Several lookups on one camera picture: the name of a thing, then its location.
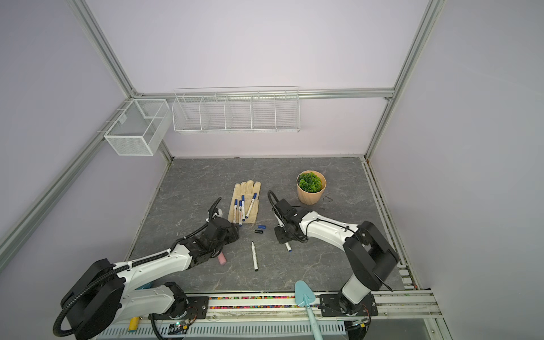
yellow battery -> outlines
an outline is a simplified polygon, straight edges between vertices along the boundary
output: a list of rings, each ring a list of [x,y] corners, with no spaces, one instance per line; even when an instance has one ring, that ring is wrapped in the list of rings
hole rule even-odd
[[[128,331],[129,332],[136,332],[138,329],[138,324],[140,323],[140,318],[135,317],[131,319],[131,323],[128,324]]]

wire basket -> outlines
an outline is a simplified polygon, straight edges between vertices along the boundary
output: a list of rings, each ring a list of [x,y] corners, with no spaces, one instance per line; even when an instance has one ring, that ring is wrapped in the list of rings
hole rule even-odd
[[[133,99],[104,137],[121,156],[153,156],[171,124],[165,99]]]
[[[297,88],[184,93],[176,95],[172,117],[178,133],[299,131],[299,93]]]

white mesh basket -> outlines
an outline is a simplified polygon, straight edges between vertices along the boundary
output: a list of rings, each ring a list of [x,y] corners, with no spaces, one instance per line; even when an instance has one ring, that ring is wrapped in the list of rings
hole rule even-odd
[[[172,117],[179,133],[298,131],[298,89],[185,93],[176,96]]]
[[[153,156],[170,124],[165,99],[133,99],[104,137],[121,156]]]

green plant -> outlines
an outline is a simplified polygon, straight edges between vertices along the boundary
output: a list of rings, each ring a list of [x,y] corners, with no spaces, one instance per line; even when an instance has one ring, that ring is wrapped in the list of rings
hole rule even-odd
[[[318,193],[321,191],[321,179],[313,172],[299,176],[299,187],[307,193]]]

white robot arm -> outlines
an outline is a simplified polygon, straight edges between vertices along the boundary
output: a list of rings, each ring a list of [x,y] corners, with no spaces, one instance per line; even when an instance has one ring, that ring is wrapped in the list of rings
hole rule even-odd
[[[183,318],[190,306],[177,284],[138,288],[217,257],[224,245],[238,240],[238,225],[222,218],[217,209],[220,199],[208,211],[206,223],[176,240],[172,247],[133,261],[111,264],[102,259],[93,263],[60,302],[62,311],[53,325],[53,334],[74,334],[77,340],[87,340],[119,320],[146,314]],[[65,317],[70,330],[60,328]]]
[[[315,237],[345,251],[354,273],[330,308],[341,314],[359,313],[363,298],[385,284],[383,279],[397,266],[399,256],[393,247],[368,221],[360,225],[336,221],[307,208],[293,207],[285,199],[279,201],[272,191],[268,191],[268,199],[279,223],[274,231],[280,243],[304,243],[308,237]],[[370,245],[370,250],[366,251],[363,245]],[[331,302],[322,297],[323,303]]]

